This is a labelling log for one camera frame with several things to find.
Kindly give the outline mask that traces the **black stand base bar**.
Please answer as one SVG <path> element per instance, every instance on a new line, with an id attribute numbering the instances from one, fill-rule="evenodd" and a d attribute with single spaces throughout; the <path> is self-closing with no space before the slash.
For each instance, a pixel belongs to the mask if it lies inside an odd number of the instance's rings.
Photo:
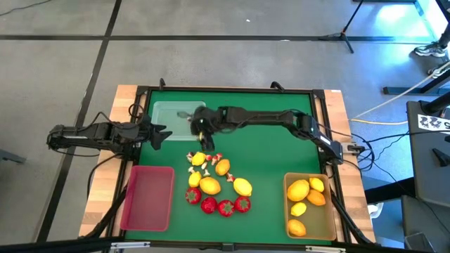
<path id="1" fill-rule="evenodd" d="M 386 86 L 382 89 L 385 95 L 411 95 L 411 96 L 440 96 L 450 92 L 450 69 L 443 72 L 426 84 L 419 84 L 415 88 Z"/>

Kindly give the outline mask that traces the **grey side desk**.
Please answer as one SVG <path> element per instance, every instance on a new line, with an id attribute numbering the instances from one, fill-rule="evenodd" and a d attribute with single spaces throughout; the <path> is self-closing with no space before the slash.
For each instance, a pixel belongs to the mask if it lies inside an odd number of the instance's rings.
<path id="1" fill-rule="evenodd" d="M 418 114 L 426 115 L 421 104 L 406 104 L 416 195 L 423 201 L 450 207 L 450 162 L 442 166 L 433 150 L 450 157 L 450 131 L 418 128 Z"/>

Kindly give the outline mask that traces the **orange citrus fruit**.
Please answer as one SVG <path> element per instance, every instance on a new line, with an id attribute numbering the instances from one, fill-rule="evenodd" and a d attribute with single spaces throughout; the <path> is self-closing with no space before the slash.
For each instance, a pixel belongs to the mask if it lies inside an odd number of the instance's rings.
<path id="1" fill-rule="evenodd" d="M 296 180 L 287 189 L 287 198 L 299 202 L 309 194 L 309 182 L 305 179 Z"/>
<path id="2" fill-rule="evenodd" d="M 316 206 L 323 206 L 326 204 L 326 199 L 324 195 L 317 190 L 310 190 L 307 195 L 307 200 Z"/>
<path id="3" fill-rule="evenodd" d="M 228 159 L 219 160 L 215 167 L 215 172 L 218 176 L 224 176 L 229 172 L 231 163 Z"/>
<path id="4" fill-rule="evenodd" d="M 305 225 L 298 220 L 290 219 L 288 221 L 288 232 L 292 236 L 302 237 L 307 234 Z"/>

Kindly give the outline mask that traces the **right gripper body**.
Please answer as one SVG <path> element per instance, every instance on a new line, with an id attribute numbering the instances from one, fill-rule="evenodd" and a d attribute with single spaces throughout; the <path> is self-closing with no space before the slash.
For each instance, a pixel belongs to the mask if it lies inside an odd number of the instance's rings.
<path id="1" fill-rule="evenodd" d="M 219 131 L 217 127 L 218 112 L 205 106 L 197 107 L 191 117 L 191 133 L 199 136 L 200 133 L 213 134 Z"/>

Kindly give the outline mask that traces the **large yellow-orange lemon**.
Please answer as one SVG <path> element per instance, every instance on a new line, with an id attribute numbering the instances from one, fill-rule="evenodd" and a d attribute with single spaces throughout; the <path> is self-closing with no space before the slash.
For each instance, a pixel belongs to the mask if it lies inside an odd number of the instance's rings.
<path id="1" fill-rule="evenodd" d="M 221 186 L 218 180 L 212 177 L 202 178 L 199 182 L 199 186 L 201 191 L 208 195 L 216 195 L 221 192 Z"/>

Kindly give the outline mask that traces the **clear plastic basket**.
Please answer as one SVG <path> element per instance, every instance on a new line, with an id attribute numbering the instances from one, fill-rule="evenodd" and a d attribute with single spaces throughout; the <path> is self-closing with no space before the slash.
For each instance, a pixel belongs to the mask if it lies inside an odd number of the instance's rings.
<path id="1" fill-rule="evenodd" d="M 196 141 L 191 134 L 188 118 L 200 106 L 206 106 L 203 101 L 158 101 L 153 104 L 151 122 L 166 126 L 165 131 L 173 134 L 167 141 Z"/>

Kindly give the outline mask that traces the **red toy tomato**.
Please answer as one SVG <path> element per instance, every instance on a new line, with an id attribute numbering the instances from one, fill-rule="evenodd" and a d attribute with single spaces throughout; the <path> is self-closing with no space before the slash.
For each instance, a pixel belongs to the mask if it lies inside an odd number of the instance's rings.
<path id="1" fill-rule="evenodd" d="M 246 213 L 251 209 L 251 201 L 248 197 L 240 196 L 235 200 L 234 208 L 240 213 Z"/>
<path id="2" fill-rule="evenodd" d="M 185 194 L 186 201 L 191 205 L 196 205 L 202 200 L 202 192 L 198 188 L 189 188 Z"/>
<path id="3" fill-rule="evenodd" d="M 217 210 L 217 201 L 213 197 L 206 197 L 200 204 L 201 210 L 206 214 L 212 214 Z"/>
<path id="4" fill-rule="evenodd" d="M 234 203 L 230 200 L 222 200 L 218 204 L 218 211 L 221 216 L 230 217 L 235 211 Z"/>

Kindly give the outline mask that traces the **red plastic basket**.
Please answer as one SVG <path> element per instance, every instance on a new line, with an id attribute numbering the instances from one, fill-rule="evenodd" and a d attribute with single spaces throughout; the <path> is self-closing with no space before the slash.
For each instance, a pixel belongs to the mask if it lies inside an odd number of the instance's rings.
<path id="1" fill-rule="evenodd" d="M 132 167 L 120 228 L 124 231 L 167 230 L 173 188 L 173 168 L 141 165 Z"/>

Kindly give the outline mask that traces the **black tripod stand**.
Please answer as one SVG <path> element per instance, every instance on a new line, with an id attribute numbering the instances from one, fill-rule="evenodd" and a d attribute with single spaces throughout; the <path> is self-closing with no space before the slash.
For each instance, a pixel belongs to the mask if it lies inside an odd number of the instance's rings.
<path id="1" fill-rule="evenodd" d="M 361 8 L 363 2 L 365 0 L 359 0 L 358 6 L 355 8 L 353 14 L 347 21 L 346 25 L 342 28 L 340 32 L 334 33 L 334 34 L 327 34 L 321 37 L 318 37 L 319 41 L 343 41 L 347 45 L 347 48 L 349 49 L 349 52 L 351 54 L 354 53 L 354 49 L 352 48 L 352 45 L 350 44 L 350 41 L 347 36 L 347 30 L 349 26 L 352 24 L 353 19 L 355 18 L 356 14 L 358 13 L 359 9 Z"/>

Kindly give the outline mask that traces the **green table mat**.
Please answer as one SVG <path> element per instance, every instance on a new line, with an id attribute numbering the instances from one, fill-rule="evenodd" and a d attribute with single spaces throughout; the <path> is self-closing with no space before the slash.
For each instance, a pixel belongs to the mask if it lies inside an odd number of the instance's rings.
<path id="1" fill-rule="evenodd" d="M 205 214 L 185 200 L 188 188 L 188 152 L 201 149 L 197 141 L 164 141 L 160 150 L 143 145 L 141 165 L 174 169 L 174 192 L 169 225 L 164 232 L 127 231 L 128 240 L 243 242 L 302 244 L 285 231 L 283 178 L 288 172 L 318 173 L 319 156 L 311 141 L 295 138 L 281 126 L 246 126 L 213 137 L 215 150 L 231 162 L 231 173 L 252 184 L 247 213 L 230 217 Z"/>

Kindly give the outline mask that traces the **black aluminium table frame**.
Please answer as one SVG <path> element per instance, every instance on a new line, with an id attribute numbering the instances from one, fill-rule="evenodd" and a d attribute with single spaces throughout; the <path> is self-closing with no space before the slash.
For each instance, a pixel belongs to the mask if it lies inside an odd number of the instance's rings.
<path id="1" fill-rule="evenodd" d="M 187 86 L 132 86 L 121 85 L 117 88 L 113 101 L 111 115 L 114 119 L 124 121 L 129 119 L 129 106 L 140 101 L 144 110 L 152 113 L 153 104 L 158 101 L 203 101 L 212 109 L 220 106 L 238 106 L 247 110 L 282 111 L 298 109 L 307 114 L 316 112 L 313 93 L 308 90 L 294 89 L 280 92 L 274 89 L 244 89 L 230 87 L 187 87 Z M 138 151 L 138 163 L 141 149 Z M 190 242 L 168 240 L 128 240 L 150 242 L 154 247 L 193 247 L 198 249 L 221 249 L 222 242 Z M 304 249 L 307 245 L 331 246 L 334 240 L 302 239 L 302 244 L 264 244 L 234 242 L 236 249 L 263 249 L 263 250 L 292 250 Z"/>

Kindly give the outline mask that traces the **grey plastic bin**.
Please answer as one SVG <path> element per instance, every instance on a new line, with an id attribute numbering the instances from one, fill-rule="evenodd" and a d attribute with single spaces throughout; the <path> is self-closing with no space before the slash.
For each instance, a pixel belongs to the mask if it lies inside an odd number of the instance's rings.
<path id="1" fill-rule="evenodd" d="M 407 249 L 435 253 L 432 244 L 424 233 L 414 233 L 412 235 L 407 235 L 404 238 L 404 243 Z"/>

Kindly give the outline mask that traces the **large yellow lemon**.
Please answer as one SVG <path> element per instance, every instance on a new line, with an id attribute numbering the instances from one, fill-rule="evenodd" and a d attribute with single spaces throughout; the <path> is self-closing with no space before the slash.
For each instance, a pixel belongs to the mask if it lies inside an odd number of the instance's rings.
<path id="1" fill-rule="evenodd" d="M 236 178 L 233 181 L 233 189 L 240 196 L 250 197 L 252 195 L 252 185 L 249 181 L 243 178 Z"/>

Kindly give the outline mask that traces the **person's shoe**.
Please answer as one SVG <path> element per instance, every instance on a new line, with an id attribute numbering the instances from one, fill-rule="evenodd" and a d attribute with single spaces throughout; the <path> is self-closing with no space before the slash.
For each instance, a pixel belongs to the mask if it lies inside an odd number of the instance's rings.
<path id="1" fill-rule="evenodd" d="M 429 69 L 427 71 L 427 75 L 430 75 L 432 78 L 436 79 L 448 70 L 450 70 L 450 65 L 447 65 L 446 67 L 444 67 L 443 65 L 439 65 L 437 67 Z"/>
<path id="2" fill-rule="evenodd" d="M 440 42 L 435 41 L 425 46 L 418 46 L 414 48 L 413 52 L 418 56 L 441 58 L 446 55 L 446 48 L 447 44 L 441 44 Z"/>

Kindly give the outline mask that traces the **silver metal bracket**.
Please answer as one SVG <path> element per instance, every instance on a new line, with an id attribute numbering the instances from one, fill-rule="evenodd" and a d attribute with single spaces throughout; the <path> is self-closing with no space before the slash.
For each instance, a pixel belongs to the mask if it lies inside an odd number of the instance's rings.
<path id="1" fill-rule="evenodd" d="M 112 242 L 110 249 L 135 249 L 150 247 L 150 242 Z"/>
<path id="2" fill-rule="evenodd" d="M 347 253 L 345 248 L 339 247 L 322 247 L 322 246 L 311 246 L 307 245 L 305 247 L 306 252 L 314 252 L 314 253 Z"/>

